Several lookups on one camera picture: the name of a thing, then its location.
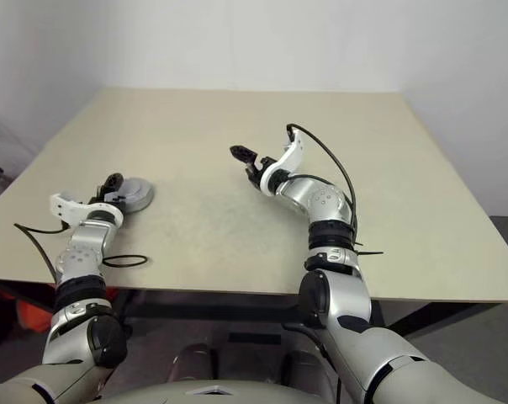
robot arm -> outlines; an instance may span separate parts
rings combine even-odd
[[[300,136],[295,132],[289,140],[284,160]],[[294,150],[302,152],[298,145]],[[498,402],[458,382],[395,332],[370,325],[371,300],[354,249],[355,218],[341,190],[322,178],[294,176],[300,156],[288,166],[265,157],[258,170],[255,152],[243,146],[231,151],[246,163],[257,188],[309,218],[308,272],[299,289],[299,309],[355,402]]]
[[[133,193],[126,189],[137,189]],[[105,199],[111,192],[119,193]],[[146,207],[151,186],[138,178],[110,176],[100,195],[80,204],[50,197],[50,210],[74,228],[56,263],[56,303],[42,364],[0,385],[0,403],[79,403],[95,399],[127,355],[126,339],[99,269],[123,212]]]

beige tabletop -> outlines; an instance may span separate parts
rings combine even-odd
[[[126,217],[113,253],[139,268],[107,268],[109,285],[296,293],[308,224],[247,181],[229,147],[280,157],[285,125],[312,130],[341,159],[357,191],[361,257],[379,299],[508,300],[508,247],[397,93],[102,91],[0,198],[0,279],[51,282],[12,224],[53,229],[50,194],[88,200],[114,172],[155,186]],[[307,141],[301,173],[343,179]],[[39,236],[54,258],[68,234]]]

gray round object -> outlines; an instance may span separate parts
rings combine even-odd
[[[127,178],[117,192],[104,195],[104,201],[121,198],[125,203],[124,212],[132,213],[144,209],[153,200],[153,187],[142,178]]]

white wall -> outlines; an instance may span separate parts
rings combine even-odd
[[[94,95],[84,2],[0,0],[0,166],[20,173]]]
[[[0,9],[0,122],[29,156],[93,93],[90,77],[402,91],[486,211],[508,215],[508,0],[0,0]]]

gray floor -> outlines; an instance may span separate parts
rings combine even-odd
[[[493,221],[508,243],[508,218],[495,217]],[[173,294],[161,297],[177,298]],[[419,306],[402,302],[382,304],[387,322]],[[208,343],[226,353],[221,366],[224,378],[265,381],[277,379],[280,359],[288,350],[299,348],[314,352],[306,338],[283,332],[275,324],[184,320],[135,320],[131,324],[134,334],[129,340],[129,357],[111,377],[103,393],[105,396],[163,382],[175,355],[190,343]],[[280,333],[283,345],[241,345],[238,348],[237,344],[226,342],[230,331]],[[15,330],[0,346],[0,382],[38,364],[44,341],[44,335]],[[463,383],[508,403],[508,305],[497,306],[424,335],[411,336],[410,341]],[[347,400],[348,397],[342,397],[342,402]]]

